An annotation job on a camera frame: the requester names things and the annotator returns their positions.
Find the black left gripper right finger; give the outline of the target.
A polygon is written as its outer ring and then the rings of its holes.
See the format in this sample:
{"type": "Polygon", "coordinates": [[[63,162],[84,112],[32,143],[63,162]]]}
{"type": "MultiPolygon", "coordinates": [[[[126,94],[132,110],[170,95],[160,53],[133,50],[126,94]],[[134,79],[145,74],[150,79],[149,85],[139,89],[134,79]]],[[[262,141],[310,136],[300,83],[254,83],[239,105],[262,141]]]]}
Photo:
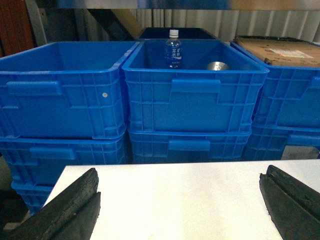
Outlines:
{"type": "Polygon", "coordinates": [[[319,192],[274,165],[260,174],[259,189],[282,239],[320,238],[319,192]]]}

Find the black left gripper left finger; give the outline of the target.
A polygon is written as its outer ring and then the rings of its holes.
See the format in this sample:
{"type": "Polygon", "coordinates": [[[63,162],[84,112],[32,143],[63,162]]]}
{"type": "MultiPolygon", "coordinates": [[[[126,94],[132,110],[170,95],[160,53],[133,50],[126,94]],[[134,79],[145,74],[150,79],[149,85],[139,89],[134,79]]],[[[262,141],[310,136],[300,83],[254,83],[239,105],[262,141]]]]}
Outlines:
{"type": "Polygon", "coordinates": [[[5,239],[89,240],[101,209],[98,185],[98,172],[92,167],[5,239]]]}

